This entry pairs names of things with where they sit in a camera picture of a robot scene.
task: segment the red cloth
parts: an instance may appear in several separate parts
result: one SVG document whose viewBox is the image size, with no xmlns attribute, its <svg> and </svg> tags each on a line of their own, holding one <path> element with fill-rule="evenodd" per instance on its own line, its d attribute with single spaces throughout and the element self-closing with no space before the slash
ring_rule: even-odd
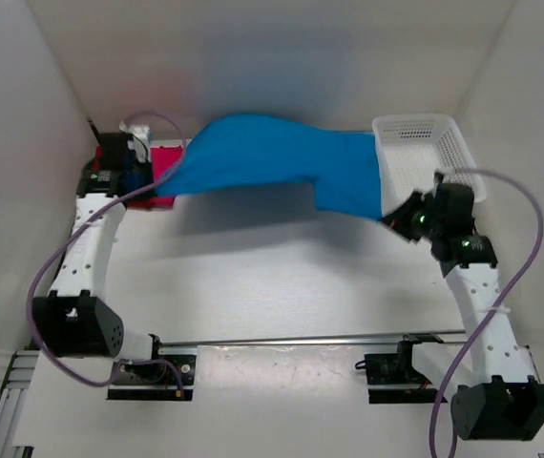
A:
<svg viewBox="0 0 544 458">
<path fill-rule="evenodd" d="M 183 154 L 183 148 L 175 147 L 157 147 L 151 149 L 151 162 L 153 166 L 154 180 L 158 180 L 164 172 L 170 169 Z M 175 198 L 150 198 L 130 202 L 130 207 L 136 208 L 173 208 Z"/>
</svg>

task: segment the white enclosure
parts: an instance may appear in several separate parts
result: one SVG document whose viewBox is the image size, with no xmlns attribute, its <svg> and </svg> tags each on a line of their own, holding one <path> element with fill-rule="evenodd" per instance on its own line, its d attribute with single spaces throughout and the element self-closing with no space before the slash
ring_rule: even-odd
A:
<svg viewBox="0 0 544 458">
<path fill-rule="evenodd" d="M 544 1 L 0 0 L 0 385 L 10 355 L 28 342 L 31 277 L 70 230 L 78 173 L 95 145 L 86 117 L 114 130 L 142 108 L 169 112 L 189 135 L 242 111 L 347 130 L 368 130 L 377 115 L 445 113 L 480 166 L 524 181 L 544 207 Z M 487 186 L 479 211 L 507 277 L 531 247 L 534 216 L 512 191 Z M 108 278 L 118 311 L 137 301 L 161 310 L 172 295 L 190 305 L 133 313 L 136 326 L 190 342 L 460 330 L 426 247 L 389 264 L 408 248 L 360 221 L 315 215 L 308 189 L 227 193 L 179 199 L 175 213 L 128 212 Z M 230 201 L 249 206 L 250 220 Z M 266 261 L 252 268 L 261 254 Z M 215 262 L 246 277 L 228 281 L 232 270 Z M 302 282 L 291 274 L 300 262 L 310 268 Z M 190 268 L 202 278 L 210 269 L 234 309 L 197 308 L 216 297 Z M 278 275 L 249 277 L 258 268 Z M 179 275 L 166 281 L 160 269 Z M 265 313 L 245 305 L 264 295 Z M 343 296 L 350 313 L 336 319 Z M 544 381 L 544 248 L 509 305 Z"/>
</svg>

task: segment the white floor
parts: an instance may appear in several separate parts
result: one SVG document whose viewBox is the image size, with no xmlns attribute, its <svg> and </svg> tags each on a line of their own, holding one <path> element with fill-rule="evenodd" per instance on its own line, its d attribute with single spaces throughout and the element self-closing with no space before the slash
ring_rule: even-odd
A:
<svg viewBox="0 0 544 458">
<path fill-rule="evenodd" d="M 461 331 L 423 243 L 317 213 L 306 185 L 180 197 L 129 210 L 106 302 L 166 343 Z M 14 443 L 33 458 L 429 456 L 430 406 L 370 406 L 359 347 L 199 348 L 194 401 L 106 401 L 40 358 Z M 73 365 L 108 376 L 109 362 Z M 449 413 L 439 456 L 450 443 Z M 536 457 L 531 443 L 460 444 L 459 458 Z"/>
<path fill-rule="evenodd" d="M 313 202 L 307 185 L 275 185 L 129 210 L 107 303 L 173 343 L 462 329 L 426 243 Z"/>
<path fill-rule="evenodd" d="M 199 348 L 191 403 L 106 401 L 39 358 L 14 444 L 33 458 L 429 457 L 431 406 L 370 406 L 359 347 Z M 75 361 L 102 379 L 108 362 Z M 444 408 L 439 456 L 450 443 Z M 530 443 L 461 442 L 457 458 L 536 458 Z"/>
</svg>

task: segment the black bracket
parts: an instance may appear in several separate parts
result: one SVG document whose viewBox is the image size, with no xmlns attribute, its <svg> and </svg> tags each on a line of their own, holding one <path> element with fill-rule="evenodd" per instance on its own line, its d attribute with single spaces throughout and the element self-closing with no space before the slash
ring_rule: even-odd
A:
<svg viewBox="0 0 544 458">
<path fill-rule="evenodd" d="M 123 132 L 103 134 L 95 132 L 100 148 L 95 157 L 83 168 L 77 189 L 79 196 L 99 192 L 88 190 L 88 187 L 92 186 L 95 189 L 102 188 L 111 196 L 124 196 L 137 188 L 153 183 L 152 164 L 138 162 L 135 150 L 129 147 L 131 142 L 140 141 L 137 137 Z M 105 185 L 109 187 L 108 184 L 113 187 L 113 191 L 105 189 Z M 156 191 L 151 190 L 136 196 L 133 200 L 146 200 L 155 196 Z"/>
<path fill-rule="evenodd" d="M 81 291 L 76 297 L 34 298 L 32 314 L 47 347 L 57 357 L 114 358 L 123 344 L 123 322 L 100 298 Z"/>
<path fill-rule="evenodd" d="M 450 403 L 452 425 L 463 440 L 530 441 L 544 424 L 544 385 L 529 377 L 506 383 L 459 386 Z"/>
<path fill-rule="evenodd" d="M 422 342 L 442 340 L 432 334 L 405 336 L 394 353 L 366 354 L 355 365 L 364 369 L 370 404 L 430 404 L 437 390 L 430 388 L 429 380 L 412 366 L 412 348 Z"/>
<path fill-rule="evenodd" d="M 196 379 L 195 354 L 161 354 L 157 359 L 172 363 L 180 373 L 183 397 L 178 396 L 177 379 L 165 365 L 125 365 L 107 391 L 108 400 L 119 401 L 191 401 Z"/>
</svg>

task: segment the white wall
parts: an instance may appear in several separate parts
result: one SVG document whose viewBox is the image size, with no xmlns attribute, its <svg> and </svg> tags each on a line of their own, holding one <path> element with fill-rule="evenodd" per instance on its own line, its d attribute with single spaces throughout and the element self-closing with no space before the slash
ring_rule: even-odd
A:
<svg viewBox="0 0 544 458">
<path fill-rule="evenodd" d="M 544 2 L 518 0 L 491 59 L 458 114 L 478 160 L 527 183 L 544 207 Z M 493 186 L 505 273 L 515 272 L 534 240 L 534 216 L 516 194 Z M 544 380 L 544 247 L 513 296 L 514 322 Z"/>
<path fill-rule="evenodd" d="M 27 343 L 34 271 L 66 238 L 94 139 L 21 0 L 0 0 L 0 384 Z"/>
<path fill-rule="evenodd" d="M 239 111 L 349 130 L 451 114 L 513 0 L 28 2 L 101 129 L 156 107 L 194 134 Z"/>
</svg>

